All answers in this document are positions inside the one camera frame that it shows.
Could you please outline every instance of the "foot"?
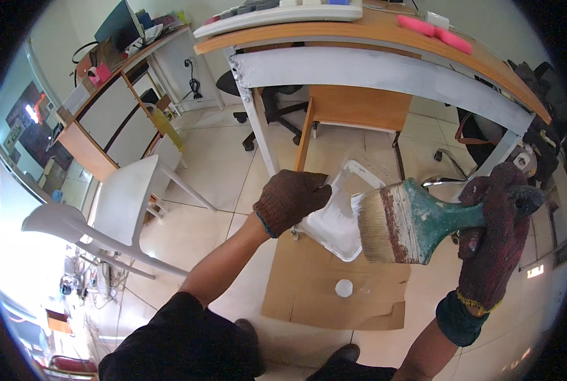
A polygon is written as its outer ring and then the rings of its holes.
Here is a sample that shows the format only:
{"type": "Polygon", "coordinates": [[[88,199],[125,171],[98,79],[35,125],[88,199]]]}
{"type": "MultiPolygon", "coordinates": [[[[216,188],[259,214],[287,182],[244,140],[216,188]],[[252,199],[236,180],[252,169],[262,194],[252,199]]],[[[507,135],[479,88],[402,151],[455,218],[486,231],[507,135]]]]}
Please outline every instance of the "foot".
{"type": "Polygon", "coordinates": [[[360,358],[360,347],[358,347],[357,344],[352,343],[346,344],[337,349],[337,351],[328,358],[328,362],[334,360],[347,360],[355,363],[358,358],[360,358]]]}
{"type": "Polygon", "coordinates": [[[252,346],[254,346],[256,350],[256,354],[259,357],[259,364],[256,370],[256,373],[252,375],[252,377],[259,377],[262,376],[266,372],[266,363],[260,354],[260,349],[258,348],[258,335],[256,334],[256,330],[252,323],[250,323],[247,319],[237,319],[235,320],[235,325],[242,329],[245,332],[250,340],[252,341],[252,346]]]}

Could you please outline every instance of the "work glove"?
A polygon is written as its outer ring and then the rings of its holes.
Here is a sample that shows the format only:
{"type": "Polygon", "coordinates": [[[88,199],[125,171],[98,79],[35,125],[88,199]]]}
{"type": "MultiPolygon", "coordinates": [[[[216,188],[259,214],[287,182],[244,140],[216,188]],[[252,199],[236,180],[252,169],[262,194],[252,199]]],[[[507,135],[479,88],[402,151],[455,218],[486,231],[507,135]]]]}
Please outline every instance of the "work glove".
{"type": "Polygon", "coordinates": [[[252,207],[272,238],[279,237],[309,213],[322,209],[332,195],[323,173],[282,170],[262,189],[252,207]]]}
{"type": "Polygon", "coordinates": [[[521,259],[529,217],[516,217],[516,197],[510,187],[527,183],[514,164],[501,163],[490,177],[477,177],[463,188],[463,206],[484,203],[486,227],[469,229],[459,240],[463,260],[457,298],[467,307],[488,313],[497,307],[508,280],[521,259]]]}

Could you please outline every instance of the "pink sponge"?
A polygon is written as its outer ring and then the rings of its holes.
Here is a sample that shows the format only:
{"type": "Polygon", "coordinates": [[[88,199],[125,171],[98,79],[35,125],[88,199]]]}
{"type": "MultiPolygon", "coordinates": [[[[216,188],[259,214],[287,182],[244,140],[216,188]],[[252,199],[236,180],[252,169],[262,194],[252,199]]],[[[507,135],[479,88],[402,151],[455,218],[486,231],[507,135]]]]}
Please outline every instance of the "pink sponge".
{"type": "Polygon", "coordinates": [[[465,54],[472,54],[472,45],[470,45],[469,42],[447,31],[446,29],[435,27],[430,23],[426,23],[425,21],[417,20],[416,18],[404,15],[398,15],[397,21],[400,26],[416,30],[417,32],[423,33],[428,37],[436,36],[438,39],[440,39],[440,41],[449,46],[452,46],[460,52],[463,52],[465,54]]]}
{"type": "Polygon", "coordinates": [[[417,20],[416,18],[398,15],[397,21],[401,26],[416,30],[417,32],[423,33],[429,37],[433,37],[436,33],[435,26],[431,25],[430,23],[426,23],[425,21],[417,20]]]}
{"type": "Polygon", "coordinates": [[[436,28],[436,37],[445,44],[452,46],[453,48],[463,52],[465,54],[472,54],[472,45],[463,38],[455,35],[442,28],[436,28]]]}

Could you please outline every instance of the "cardboard sheet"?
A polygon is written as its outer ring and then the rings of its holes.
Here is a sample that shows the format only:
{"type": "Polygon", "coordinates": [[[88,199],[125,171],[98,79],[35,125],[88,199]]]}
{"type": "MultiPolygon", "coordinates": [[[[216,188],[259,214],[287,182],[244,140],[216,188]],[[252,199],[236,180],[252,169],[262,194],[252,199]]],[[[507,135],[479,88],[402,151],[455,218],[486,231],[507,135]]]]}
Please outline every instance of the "cardboard sheet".
{"type": "Polygon", "coordinates": [[[404,327],[404,293],[409,264],[371,264],[361,254],[343,262],[301,234],[279,237],[261,314],[269,318],[331,329],[387,331],[404,327]],[[341,279],[353,294],[338,296],[341,279]]]}

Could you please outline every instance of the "brush bristles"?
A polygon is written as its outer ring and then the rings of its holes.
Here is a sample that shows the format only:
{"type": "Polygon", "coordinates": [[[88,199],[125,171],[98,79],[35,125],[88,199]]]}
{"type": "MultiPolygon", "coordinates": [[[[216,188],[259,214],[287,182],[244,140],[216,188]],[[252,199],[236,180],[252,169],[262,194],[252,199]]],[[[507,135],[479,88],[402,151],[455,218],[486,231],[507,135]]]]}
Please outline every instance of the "brush bristles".
{"type": "Polygon", "coordinates": [[[394,263],[387,218],[379,189],[357,195],[354,211],[364,256],[371,263],[394,263]]]}

